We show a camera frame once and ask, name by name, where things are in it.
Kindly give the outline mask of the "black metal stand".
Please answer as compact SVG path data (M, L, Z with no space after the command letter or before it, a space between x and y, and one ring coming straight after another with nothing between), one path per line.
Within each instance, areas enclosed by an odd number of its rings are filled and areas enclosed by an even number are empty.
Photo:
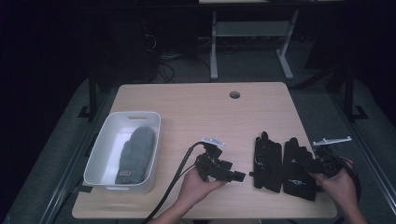
M346 67L344 112L350 122L357 119L368 119L367 114L360 105L354 105L354 73L350 66Z
M95 83L95 73L91 70L88 76L88 86L89 86L89 104L84 105L79 113L79 118L85 118L88 121L94 119L97 111L97 98L96 98L96 83Z

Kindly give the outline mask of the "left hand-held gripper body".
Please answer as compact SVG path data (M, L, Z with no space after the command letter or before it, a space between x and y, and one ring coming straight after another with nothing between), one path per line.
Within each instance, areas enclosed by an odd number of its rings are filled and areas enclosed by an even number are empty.
M222 150L219 149L218 144L206 139L203 139L200 144L204 146L205 152L197 156L195 167L201 179L207 181L211 176L216 180L231 182L233 164L219 158Z

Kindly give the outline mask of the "black glove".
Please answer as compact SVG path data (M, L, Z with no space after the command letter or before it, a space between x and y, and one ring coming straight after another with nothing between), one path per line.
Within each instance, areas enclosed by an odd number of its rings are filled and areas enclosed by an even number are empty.
M306 171L313 161L312 153L292 137L285 143L282 184L285 193L308 201L316 199L316 180Z
M255 140L253 157L253 186L279 193L282 185L282 146L272 141L267 132Z

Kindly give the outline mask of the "grey mitten with label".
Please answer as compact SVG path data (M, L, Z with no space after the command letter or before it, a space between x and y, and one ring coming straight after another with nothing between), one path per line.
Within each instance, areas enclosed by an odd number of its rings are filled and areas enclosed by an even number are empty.
M139 127L132 133L120 154L117 185L139 184L145 180L154 140L155 132L148 126Z

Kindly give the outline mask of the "person's left hand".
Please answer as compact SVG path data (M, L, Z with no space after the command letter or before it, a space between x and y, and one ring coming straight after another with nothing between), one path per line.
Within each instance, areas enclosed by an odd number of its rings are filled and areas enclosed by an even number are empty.
M215 180L212 182L205 182L199 176L197 169L192 168L184 175L176 205L184 211L189 211L212 191L225 185L225 181Z

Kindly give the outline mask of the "white-framed desk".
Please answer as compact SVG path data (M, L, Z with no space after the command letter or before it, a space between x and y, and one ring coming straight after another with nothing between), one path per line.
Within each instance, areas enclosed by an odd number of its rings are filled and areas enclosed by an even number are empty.
M202 6L231 6L242 7L248 5L253 7L291 7L290 17L286 20L276 19L270 21L268 19L253 19L251 21L219 21L218 10L212 12L211 24L211 50L210 50L210 79L217 80L218 74L218 58L217 58L217 40L219 37L283 37L283 45L276 50L276 57L282 68L283 74L287 80L294 79L294 75L290 70L287 59L287 50L296 32L296 27L301 30L300 23L302 21L301 12L311 10L315 7L322 8L324 6L335 6L342 4L345 0L199 0Z

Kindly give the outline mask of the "person's right hand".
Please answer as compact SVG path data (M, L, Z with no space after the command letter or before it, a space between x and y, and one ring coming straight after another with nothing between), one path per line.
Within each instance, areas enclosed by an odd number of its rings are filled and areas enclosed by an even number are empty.
M318 181L325 192L344 213L359 208L355 185L345 168L342 168L333 177L325 177L322 174L311 174L311 176Z

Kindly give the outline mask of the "white plastic bin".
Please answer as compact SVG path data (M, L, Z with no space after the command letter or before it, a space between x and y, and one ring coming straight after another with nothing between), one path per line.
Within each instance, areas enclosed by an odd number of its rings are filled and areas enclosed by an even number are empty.
M151 111L126 111L110 114L102 126L84 172L87 184L106 190L124 190L147 193L155 182L156 166L161 140L161 117ZM117 185L120 154L124 144L139 127L148 126L155 132L153 151L148 161L145 180L139 184Z

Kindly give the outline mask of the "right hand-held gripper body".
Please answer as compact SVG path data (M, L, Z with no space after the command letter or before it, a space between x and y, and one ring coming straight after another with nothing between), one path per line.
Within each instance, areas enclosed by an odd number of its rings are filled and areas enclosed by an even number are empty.
M311 174L322 174L327 177L337 175L343 168L347 168L346 162L333 154L332 145L351 141L352 138L326 139L313 142L315 158L308 163L306 171Z

